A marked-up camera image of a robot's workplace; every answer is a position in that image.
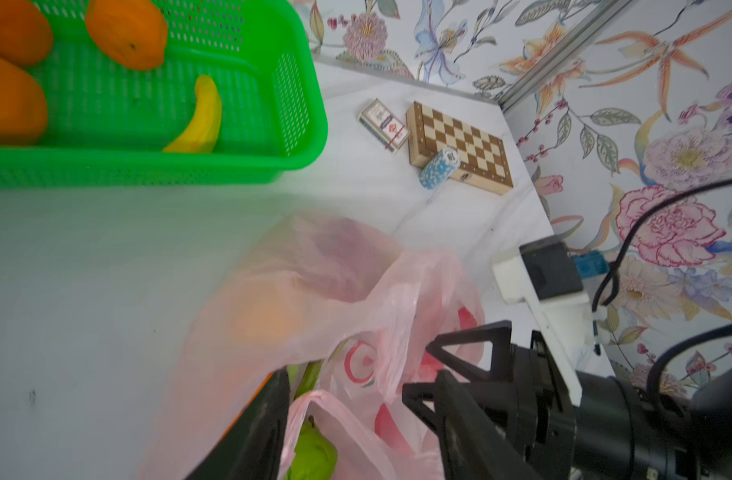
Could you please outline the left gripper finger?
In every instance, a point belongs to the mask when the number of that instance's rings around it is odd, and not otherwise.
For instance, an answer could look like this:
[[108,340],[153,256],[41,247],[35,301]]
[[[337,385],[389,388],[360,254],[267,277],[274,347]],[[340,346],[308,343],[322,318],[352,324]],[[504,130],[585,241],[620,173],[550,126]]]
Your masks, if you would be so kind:
[[277,370],[188,477],[277,479],[290,403],[288,373]]

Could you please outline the green fruit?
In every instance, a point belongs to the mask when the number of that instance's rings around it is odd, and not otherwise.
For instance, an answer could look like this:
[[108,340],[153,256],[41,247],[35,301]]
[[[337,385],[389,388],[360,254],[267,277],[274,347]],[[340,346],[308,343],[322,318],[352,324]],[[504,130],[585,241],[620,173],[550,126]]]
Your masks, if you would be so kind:
[[312,416],[302,425],[294,453],[286,480],[329,480],[334,474],[338,451],[316,427]]

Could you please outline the pink plastic bag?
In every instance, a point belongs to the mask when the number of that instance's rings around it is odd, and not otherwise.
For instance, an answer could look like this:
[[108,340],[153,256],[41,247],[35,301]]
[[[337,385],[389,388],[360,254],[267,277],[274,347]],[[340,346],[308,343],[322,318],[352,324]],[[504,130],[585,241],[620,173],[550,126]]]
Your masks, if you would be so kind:
[[415,252],[364,223],[303,212],[274,227],[185,337],[138,475],[183,479],[269,374],[320,362],[291,403],[279,477],[299,462],[306,420],[336,449],[336,479],[439,479],[436,437],[403,404],[441,363],[439,334],[482,325],[478,292],[450,251]]

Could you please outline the orange fruit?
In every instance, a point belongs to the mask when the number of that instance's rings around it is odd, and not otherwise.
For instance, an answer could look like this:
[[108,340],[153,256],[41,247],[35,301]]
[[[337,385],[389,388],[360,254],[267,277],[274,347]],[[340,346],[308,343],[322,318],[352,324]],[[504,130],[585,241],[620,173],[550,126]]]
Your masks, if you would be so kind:
[[27,0],[0,0],[0,57],[20,67],[43,61],[54,35],[45,15]]
[[0,145],[32,144],[47,125],[47,100],[38,82],[0,58]]
[[168,25],[147,0],[91,0],[85,25],[96,46],[120,65],[139,71],[161,66]]

